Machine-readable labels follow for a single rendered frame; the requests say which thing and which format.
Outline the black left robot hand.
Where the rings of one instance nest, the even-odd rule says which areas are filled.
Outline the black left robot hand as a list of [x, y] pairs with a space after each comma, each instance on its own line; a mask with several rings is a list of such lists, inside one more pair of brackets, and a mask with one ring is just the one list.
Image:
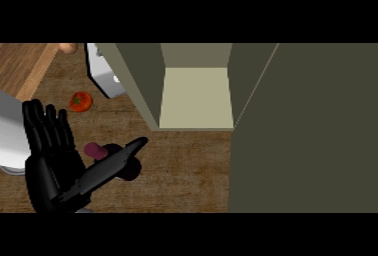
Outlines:
[[55, 110], [38, 99], [22, 103], [23, 128], [30, 155], [24, 161], [24, 180], [36, 213], [75, 213], [89, 203], [91, 192], [120, 172], [129, 170], [138, 150], [147, 143], [138, 137], [89, 167], [75, 150], [66, 110]]

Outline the dark wine bottle, magenta cap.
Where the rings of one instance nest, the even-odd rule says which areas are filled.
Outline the dark wine bottle, magenta cap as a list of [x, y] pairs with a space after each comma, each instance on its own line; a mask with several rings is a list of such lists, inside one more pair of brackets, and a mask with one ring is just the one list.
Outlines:
[[[97, 163], [104, 157], [110, 156], [120, 149], [122, 147], [118, 144], [110, 143], [110, 144], [98, 145], [94, 142], [89, 142], [84, 146], [84, 153], [88, 157], [92, 158], [92, 162]], [[141, 170], [140, 161], [135, 157], [132, 157], [128, 160], [125, 167], [118, 172], [116, 178], [123, 181], [132, 181], [140, 174], [140, 170]]]

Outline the olive open cabinet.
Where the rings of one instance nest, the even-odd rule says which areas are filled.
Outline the olive open cabinet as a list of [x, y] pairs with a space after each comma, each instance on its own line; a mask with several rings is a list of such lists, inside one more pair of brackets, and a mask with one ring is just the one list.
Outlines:
[[92, 60], [153, 131], [236, 128], [276, 43], [97, 43]]

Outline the dark olive cabinet door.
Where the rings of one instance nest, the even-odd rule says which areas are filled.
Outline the dark olive cabinet door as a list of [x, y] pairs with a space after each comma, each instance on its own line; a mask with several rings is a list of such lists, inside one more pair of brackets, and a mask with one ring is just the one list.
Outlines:
[[231, 135], [231, 212], [378, 212], [378, 44], [281, 44]]

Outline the white rounded appliance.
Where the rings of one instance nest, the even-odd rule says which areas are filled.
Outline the white rounded appliance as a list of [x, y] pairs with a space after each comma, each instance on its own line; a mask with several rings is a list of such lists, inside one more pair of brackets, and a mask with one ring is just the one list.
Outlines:
[[22, 102], [0, 90], [0, 168], [7, 174], [24, 174], [24, 160], [29, 154]]

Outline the red tomato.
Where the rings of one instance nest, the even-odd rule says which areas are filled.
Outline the red tomato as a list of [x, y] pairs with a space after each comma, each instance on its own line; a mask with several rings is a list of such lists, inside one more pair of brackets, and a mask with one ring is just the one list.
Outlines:
[[92, 99], [87, 92], [76, 92], [70, 96], [69, 108], [73, 112], [85, 112], [91, 108]]

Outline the white grey appliance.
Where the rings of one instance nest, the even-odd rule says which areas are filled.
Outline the white grey appliance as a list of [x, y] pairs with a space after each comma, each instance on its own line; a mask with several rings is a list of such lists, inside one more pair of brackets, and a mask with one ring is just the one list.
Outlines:
[[112, 68], [94, 43], [84, 44], [87, 76], [107, 99], [125, 93]]

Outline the pale wooden board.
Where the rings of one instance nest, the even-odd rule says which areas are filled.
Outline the pale wooden board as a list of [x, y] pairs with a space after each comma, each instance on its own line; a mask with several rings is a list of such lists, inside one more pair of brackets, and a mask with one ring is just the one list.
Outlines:
[[0, 43], [0, 90], [29, 100], [57, 53], [55, 43]]

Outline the peach-coloured round thing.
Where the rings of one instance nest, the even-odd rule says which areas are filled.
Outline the peach-coloured round thing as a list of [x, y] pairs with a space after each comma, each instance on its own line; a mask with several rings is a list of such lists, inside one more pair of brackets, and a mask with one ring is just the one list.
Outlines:
[[76, 43], [60, 43], [58, 44], [58, 51], [63, 53], [63, 54], [73, 54], [78, 50], [78, 44]]

